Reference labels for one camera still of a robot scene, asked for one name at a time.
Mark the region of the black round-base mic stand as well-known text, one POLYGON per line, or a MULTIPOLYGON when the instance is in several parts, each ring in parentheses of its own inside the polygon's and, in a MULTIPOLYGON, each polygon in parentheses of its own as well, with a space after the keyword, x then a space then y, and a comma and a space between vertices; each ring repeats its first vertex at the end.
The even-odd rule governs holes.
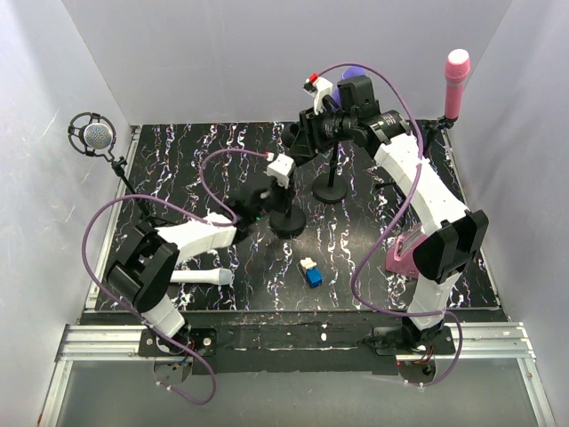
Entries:
POLYGON ((291 188, 291 204, 289 205, 287 212, 271 212, 269 215, 269 226, 279 238, 297 237, 306 227, 305 214, 293 203, 294 197, 296 196, 294 170, 289 186, 289 188, 291 188))

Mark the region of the white handheld microphone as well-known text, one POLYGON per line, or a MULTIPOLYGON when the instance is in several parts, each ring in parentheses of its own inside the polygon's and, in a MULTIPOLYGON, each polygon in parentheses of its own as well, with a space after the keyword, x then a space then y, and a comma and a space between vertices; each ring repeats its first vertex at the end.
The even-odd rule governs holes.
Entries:
POLYGON ((215 286, 231 285, 234 274, 229 269, 216 268, 212 270, 175 270, 170 278, 173 284, 207 284, 215 286))

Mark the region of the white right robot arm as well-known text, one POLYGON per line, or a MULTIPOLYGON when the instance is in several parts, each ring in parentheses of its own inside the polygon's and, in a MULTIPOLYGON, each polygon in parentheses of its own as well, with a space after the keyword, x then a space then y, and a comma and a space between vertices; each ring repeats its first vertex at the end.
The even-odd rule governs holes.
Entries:
POLYGON ((481 210, 470 211, 446 187, 422 157, 420 134, 410 122, 395 110, 381 111, 369 77, 350 77, 333 85, 314 74, 303 88, 313 106, 282 134, 296 165, 328 151, 336 141, 352 141, 389 174, 419 217, 423 240, 412 250, 418 278, 402 320, 402 341, 410 352, 422 353, 444 324, 452 288, 476 257, 488 218, 481 210))

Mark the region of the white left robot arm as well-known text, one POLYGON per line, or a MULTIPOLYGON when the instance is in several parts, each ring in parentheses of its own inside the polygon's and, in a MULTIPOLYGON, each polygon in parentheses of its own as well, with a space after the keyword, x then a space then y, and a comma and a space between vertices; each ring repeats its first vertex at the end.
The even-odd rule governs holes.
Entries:
POLYGON ((226 213, 155 228, 136 225, 107 267, 104 284, 128 301, 134 312, 159 333, 158 344, 169 355, 182 354, 189 344, 185 320, 167 296, 175 267, 213 249, 236 245, 251 234, 252 225, 269 214, 284 219, 290 190, 274 179, 243 187, 228 197, 226 213))

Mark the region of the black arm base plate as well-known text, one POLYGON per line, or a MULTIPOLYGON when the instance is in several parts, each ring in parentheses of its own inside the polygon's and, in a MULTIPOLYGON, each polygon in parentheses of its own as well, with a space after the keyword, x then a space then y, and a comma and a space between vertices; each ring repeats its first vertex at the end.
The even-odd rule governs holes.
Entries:
POLYGON ((202 356, 217 374, 292 372, 371 372, 396 375, 397 356, 431 362, 452 356, 450 329, 433 343, 410 343, 399 321, 381 326, 304 321, 292 324, 186 326, 173 337, 202 356))

